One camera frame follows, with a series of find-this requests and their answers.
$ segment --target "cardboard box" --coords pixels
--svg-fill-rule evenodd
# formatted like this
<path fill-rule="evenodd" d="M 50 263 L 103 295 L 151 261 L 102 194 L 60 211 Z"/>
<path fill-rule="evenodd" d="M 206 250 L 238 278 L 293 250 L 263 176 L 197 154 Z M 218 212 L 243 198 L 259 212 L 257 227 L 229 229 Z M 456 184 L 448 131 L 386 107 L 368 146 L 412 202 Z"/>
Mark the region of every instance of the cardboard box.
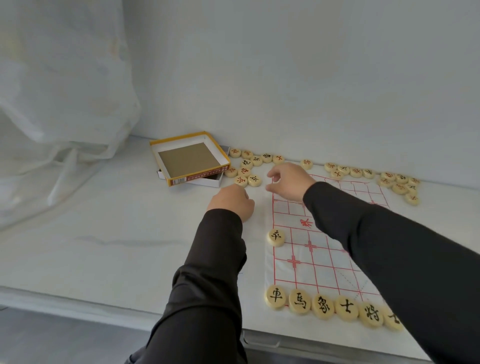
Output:
<path fill-rule="evenodd" d="M 220 146 L 222 150 L 228 155 L 230 151 L 229 146 Z M 165 179 L 165 176 L 162 173 L 162 170 L 158 170 L 158 176 L 161 180 Z M 196 180 L 191 180 L 186 183 L 191 183 L 191 184 L 198 184 L 201 186 L 209 186 L 209 187 L 220 187 L 220 184 L 222 183 L 222 178 L 223 178 L 223 172 L 217 173 L 217 174 L 212 174 L 211 176 L 207 176 L 204 178 L 197 178 Z"/>
<path fill-rule="evenodd" d="M 222 173 L 230 159 L 207 132 L 154 140 L 150 147 L 169 186 Z"/>

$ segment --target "floor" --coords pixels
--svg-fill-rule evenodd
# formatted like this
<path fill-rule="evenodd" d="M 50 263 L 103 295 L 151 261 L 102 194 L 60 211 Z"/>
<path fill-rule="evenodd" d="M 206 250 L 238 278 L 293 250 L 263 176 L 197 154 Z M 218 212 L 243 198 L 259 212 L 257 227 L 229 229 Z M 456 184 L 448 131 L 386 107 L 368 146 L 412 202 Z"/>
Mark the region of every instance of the floor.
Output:
<path fill-rule="evenodd" d="M 123 364 L 149 333 L 20 311 L 0 310 L 0 364 Z M 311 360 L 248 351 L 250 364 L 313 364 Z"/>

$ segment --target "person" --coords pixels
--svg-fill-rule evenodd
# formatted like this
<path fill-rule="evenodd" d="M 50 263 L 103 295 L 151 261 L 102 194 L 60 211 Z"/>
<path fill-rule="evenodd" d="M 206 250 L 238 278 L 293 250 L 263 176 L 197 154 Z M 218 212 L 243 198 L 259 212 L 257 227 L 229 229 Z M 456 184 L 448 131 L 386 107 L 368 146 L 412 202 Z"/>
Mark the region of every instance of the person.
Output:
<path fill-rule="evenodd" d="M 434 362 L 480 363 L 480 255 L 316 182 L 295 164 L 277 165 L 267 176 L 274 181 L 268 191 L 303 201 L 316 226 L 342 243 Z M 254 206 L 235 184 L 212 198 L 142 364 L 247 361 L 237 276 L 247 259 L 242 223 Z"/>

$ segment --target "red grid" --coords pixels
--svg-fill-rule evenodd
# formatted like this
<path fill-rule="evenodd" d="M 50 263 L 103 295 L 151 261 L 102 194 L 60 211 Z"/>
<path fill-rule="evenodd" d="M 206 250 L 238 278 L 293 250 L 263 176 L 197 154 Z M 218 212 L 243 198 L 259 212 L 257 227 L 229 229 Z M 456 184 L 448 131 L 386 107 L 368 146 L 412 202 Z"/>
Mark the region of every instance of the red grid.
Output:
<path fill-rule="evenodd" d="M 336 181 L 336 180 L 333 180 L 333 179 L 330 179 L 330 178 L 327 178 L 327 177 L 323 177 L 323 176 L 317 176 L 317 175 L 311 175 L 312 177 L 314 177 L 317 181 L 325 181 L 341 190 L 344 190 L 344 191 L 350 191 L 350 192 L 354 192 L 355 195 L 358 195 L 360 192 L 362 193 L 368 193 L 368 196 L 370 197 L 370 200 L 372 204 L 377 204 L 377 205 L 381 205 L 381 206 L 384 206 L 386 208 L 390 208 L 390 206 L 388 205 L 388 202 L 387 200 L 385 199 L 385 196 L 382 192 L 382 190 L 379 188 L 379 193 L 378 192 L 370 192 L 370 189 L 369 189 L 369 183 L 370 182 L 360 182 L 360 181 L 350 181 L 350 182 L 347 182 L 345 183 L 345 181 L 342 181 L 343 183 L 340 183 L 341 181 Z M 383 203 L 378 203 L 378 202 L 374 202 L 374 198 L 372 197 L 372 194 L 374 195 L 378 195 L 376 200 L 378 201 L 380 199 L 380 202 L 383 202 Z M 287 205 L 288 205 L 288 209 L 287 211 L 288 212 L 276 212 L 275 211 L 275 207 L 274 207 L 274 204 L 275 204 L 275 201 L 282 201 L 282 202 L 286 202 Z M 303 215 L 302 214 L 294 214 L 294 213 L 291 213 L 290 211 L 290 204 L 297 204 L 297 205 L 301 205 L 302 208 L 303 208 Z M 319 292 L 319 290 L 321 288 L 331 288 L 331 289 L 335 289 L 335 290 L 338 290 L 338 293 L 340 294 L 340 290 L 343 290 L 343 291 L 350 291 L 350 292 L 354 292 L 354 293 L 358 293 L 358 295 L 360 296 L 360 299 L 363 301 L 363 296 L 362 296 L 362 293 L 364 294 L 374 294 L 374 295 L 379 295 L 378 293 L 374 293 L 374 292 L 367 292 L 367 291 L 363 291 L 363 288 L 364 287 L 360 287 L 359 285 L 359 282 L 358 282 L 358 279 L 357 279 L 357 272 L 361 272 L 360 270 L 358 269 L 354 269 L 353 268 L 353 264 L 350 260 L 350 268 L 347 268 L 347 267 L 336 267 L 335 266 L 335 263 L 334 263 L 334 259 L 332 258 L 332 252 L 345 252 L 345 250 L 343 249 L 335 249 L 333 247 L 330 246 L 329 244 L 329 237 L 324 234 L 322 231 L 318 230 L 314 224 L 312 224 L 310 226 L 310 222 L 313 222 L 313 218 L 311 217 L 311 215 L 307 215 L 307 212 L 308 210 L 305 208 L 305 205 L 302 204 L 302 203 L 299 203 L 299 202 L 294 202 L 294 201 L 287 201 L 287 200 L 277 200 L 275 199 L 274 195 L 272 194 L 272 217 L 273 217 L 273 227 L 281 227 L 281 228 L 286 228 L 286 229 L 289 229 L 290 230 L 290 241 L 289 243 L 285 243 L 283 247 L 280 247 L 280 248 L 275 248 L 273 247 L 273 271 L 274 271 L 274 284 L 276 284 L 277 282 L 287 282 L 287 283 L 292 283 L 292 284 L 295 284 L 295 287 L 298 287 L 298 284 L 304 284 L 304 285 L 307 285 L 307 286 L 316 286 L 317 288 L 317 292 Z M 278 223 L 275 224 L 275 214 L 281 214 L 281 215 L 290 215 L 290 216 L 298 216 L 298 217 L 302 217 L 302 218 L 306 218 L 306 219 L 300 219 L 300 223 L 301 223 L 301 228 L 300 227 L 292 227 L 292 226 L 285 226 L 285 225 L 279 225 Z M 308 234 L 308 241 L 307 243 L 305 242 L 296 242 L 294 241 L 294 238 L 293 238 L 293 231 L 295 230 L 299 230 L 299 231 L 307 231 L 307 234 Z M 326 240 L 326 245 L 327 247 L 323 247 L 323 246 L 316 246 L 316 245 L 313 245 L 312 244 L 312 241 L 310 240 L 310 232 L 320 232 L 322 234 L 324 234 L 325 236 L 325 240 Z M 287 245 L 290 244 L 291 246 L 291 250 L 292 250 L 292 254 L 291 254 L 291 258 L 290 259 L 282 259 L 282 258 L 279 258 L 276 256 L 275 254 L 275 250 L 276 249 L 286 249 L 287 248 Z M 310 253 L 311 253 L 311 258 L 312 258 L 312 261 L 311 262 L 306 262 L 306 261 L 300 261 L 296 256 L 295 256 L 295 252 L 294 252 L 294 246 L 305 246 L 305 247 L 308 247 L 309 250 L 310 250 Z M 325 250 L 325 254 L 327 253 L 328 251 L 328 254 L 330 256 L 330 262 L 331 262 L 331 266 L 329 265 L 325 265 L 325 264 L 319 264 L 315 261 L 314 259 L 314 256 L 313 256 L 313 251 L 314 249 L 319 249 L 320 250 Z M 291 263 L 292 264 L 292 267 L 293 267 L 293 272 L 294 272 L 294 281 L 291 281 L 291 280 L 284 280 L 284 279 L 279 279 L 276 277 L 276 261 L 282 261 L 282 262 L 287 262 L 287 263 Z M 315 284 L 312 284 L 312 283 L 307 283 L 307 282 L 300 282 L 297 280 L 297 267 L 298 265 L 302 265 L 302 264 L 306 264 L 306 265 L 310 265 L 310 266 L 313 266 L 313 272 L 315 274 Z M 324 286 L 324 285 L 320 285 L 318 284 L 318 280 L 317 280 L 317 272 L 316 272 L 316 268 L 315 267 L 327 267 L 327 268 L 332 268 L 333 269 L 333 272 L 334 272 L 334 275 L 335 275 L 335 281 L 336 281 L 336 287 L 332 287 L 332 286 Z M 338 279 L 337 279 L 337 273 L 341 276 L 344 277 L 345 280 L 347 280 L 352 286 L 354 286 L 353 282 L 350 282 L 346 276 L 344 276 L 342 274 L 342 271 L 345 270 L 345 271 L 351 271 L 353 273 L 353 276 L 355 277 L 355 283 L 356 283 L 356 287 L 357 289 L 353 289 L 353 290 L 350 290 L 350 289 L 346 289 L 344 287 L 340 287 L 339 284 L 338 284 Z"/>

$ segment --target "chess board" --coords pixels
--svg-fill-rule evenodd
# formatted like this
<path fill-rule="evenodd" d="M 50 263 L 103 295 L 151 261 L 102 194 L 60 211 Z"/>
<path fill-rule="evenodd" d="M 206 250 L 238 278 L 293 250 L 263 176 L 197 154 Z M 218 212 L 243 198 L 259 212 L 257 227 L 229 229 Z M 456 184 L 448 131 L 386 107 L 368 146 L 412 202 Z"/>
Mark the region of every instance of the chess board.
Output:
<path fill-rule="evenodd" d="M 382 188 L 375 180 L 346 176 L 341 181 L 328 178 L 322 166 L 310 171 L 317 181 L 327 182 L 363 201 L 390 208 Z M 285 244 L 272 247 L 265 243 L 265 288 L 277 284 L 287 291 L 304 289 L 336 298 L 345 295 L 357 301 L 384 303 L 380 293 L 350 258 L 340 242 L 320 231 L 303 203 L 271 195 L 268 229 L 282 229 Z"/>

